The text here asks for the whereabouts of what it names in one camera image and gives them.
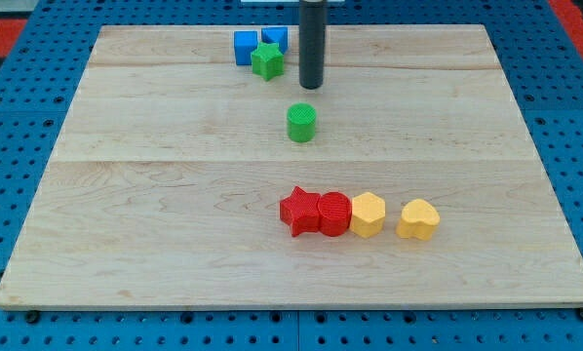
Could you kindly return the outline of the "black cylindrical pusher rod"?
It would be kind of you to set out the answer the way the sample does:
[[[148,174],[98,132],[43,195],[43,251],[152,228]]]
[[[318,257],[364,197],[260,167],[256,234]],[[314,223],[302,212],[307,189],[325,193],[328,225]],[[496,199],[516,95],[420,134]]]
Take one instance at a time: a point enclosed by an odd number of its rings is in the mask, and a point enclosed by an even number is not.
[[[307,90],[316,90],[324,82],[326,4],[324,0],[299,1],[299,84]]]

